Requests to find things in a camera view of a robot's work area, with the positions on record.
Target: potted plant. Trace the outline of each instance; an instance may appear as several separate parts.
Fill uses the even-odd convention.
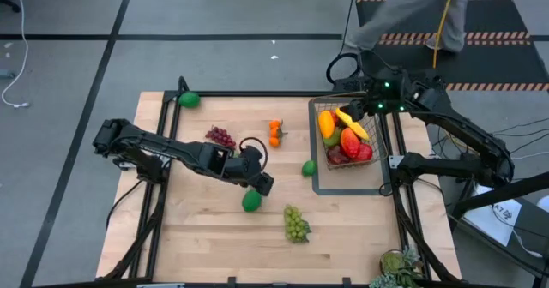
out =
[[[390,250],[381,256],[379,268],[382,275],[372,280],[370,288],[419,288],[413,280],[423,278],[418,272],[422,266],[413,249],[405,248],[403,252]]]

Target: grape bunch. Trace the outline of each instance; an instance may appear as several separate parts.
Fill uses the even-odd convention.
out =
[[[226,129],[220,129],[217,126],[214,126],[208,131],[208,133],[206,133],[206,138],[209,138],[225,147],[235,148],[237,146],[236,141],[234,141],[226,132]]]
[[[307,233],[311,232],[309,223],[301,219],[301,212],[290,205],[284,209],[284,222],[286,224],[286,239],[292,243],[306,243]]]

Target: metal basket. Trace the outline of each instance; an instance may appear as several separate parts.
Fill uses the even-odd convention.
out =
[[[351,100],[363,98],[365,95],[366,95],[366,92],[354,92],[354,93],[343,93],[339,95],[329,95],[329,96],[314,98],[312,100],[312,103],[315,107],[315,112],[316,112],[315,124],[317,126],[316,126],[316,129],[311,129],[311,130],[317,130],[320,133],[320,128],[318,127],[317,120],[318,120],[318,115],[322,111],[335,111],[335,109],[337,109],[338,107],[347,105]],[[383,142],[377,115],[372,117],[364,115],[364,117],[359,121],[359,123],[366,130],[366,132],[368,133],[368,136],[370,136],[370,140],[368,141],[364,141],[362,139],[360,140],[361,142],[364,142],[370,145],[372,150],[371,159],[369,161],[363,161],[363,162],[351,162],[351,163],[333,165],[333,164],[330,164],[328,159],[328,148],[326,147],[326,145],[324,145],[324,143],[322,143],[324,148],[324,156],[326,156],[326,163],[328,164],[328,169],[331,170],[331,169],[337,169],[337,168],[343,168],[343,167],[353,167],[357,165],[370,165],[377,162],[378,160],[387,158],[387,147]]]

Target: gray pants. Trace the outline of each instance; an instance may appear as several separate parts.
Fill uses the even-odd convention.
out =
[[[372,49],[379,38],[397,23],[427,7],[435,0],[387,0],[370,21],[348,34],[349,40],[362,49]],[[464,44],[465,12],[468,0],[451,0],[444,22],[441,44],[444,49],[458,52]]]

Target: white paper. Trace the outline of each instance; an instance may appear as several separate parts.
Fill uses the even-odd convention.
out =
[[[475,195],[484,194],[492,190],[485,186],[477,186]],[[487,236],[500,242],[503,246],[507,246],[509,243],[513,227],[515,227],[516,219],[521,211],[521,204],[515,200],[508,200],[499,202],[492,207],[481,207],[465,213],[465,219],[483,231]],[[498,218],[506,222],[508,225],[502,223]]]

